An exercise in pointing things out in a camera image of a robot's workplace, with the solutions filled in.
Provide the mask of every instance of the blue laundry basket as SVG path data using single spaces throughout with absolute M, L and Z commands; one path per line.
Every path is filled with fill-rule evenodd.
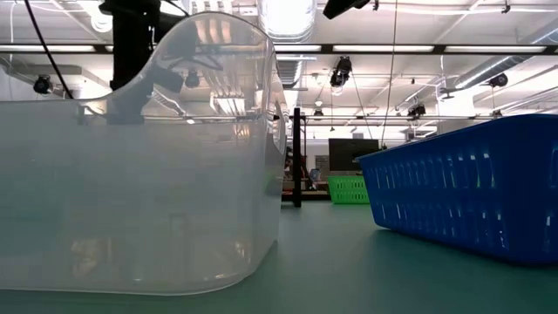
M 377 225 L 512 263 L 558 262 L 558 116 L 497 119 L 358 160 Z

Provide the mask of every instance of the green basket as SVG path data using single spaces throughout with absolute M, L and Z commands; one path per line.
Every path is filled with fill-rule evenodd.
M 331 201 L 334 204 L 369 204 L 368 192 L 362 176 L 331 176 Z

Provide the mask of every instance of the black monitor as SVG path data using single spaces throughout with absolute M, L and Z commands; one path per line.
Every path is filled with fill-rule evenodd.
M 332 19 L 345 13 L 348 9 L 362 9 L 370 0 L 329 0 L 323 8 L 323 14 Z
M 330 171 L 359 171 L 357 157 L 377 151 L 378 140 L 330 139 Z

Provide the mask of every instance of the clear plastic bin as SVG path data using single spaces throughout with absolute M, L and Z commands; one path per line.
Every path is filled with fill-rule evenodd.
M 0 288 L 240 282 L 277 237 L 286 112 L 272 42 L 221 13 L 182 21 L 104 98 L 0 103 Z

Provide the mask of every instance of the teal floor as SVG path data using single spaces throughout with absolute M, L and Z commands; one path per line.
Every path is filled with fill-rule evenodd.
M 256 273 L 193 297 L 0 292 L 2 314 L 558 313 L 558 268 L 525 269 L 374 225 L 368 206 L 282 209 Z

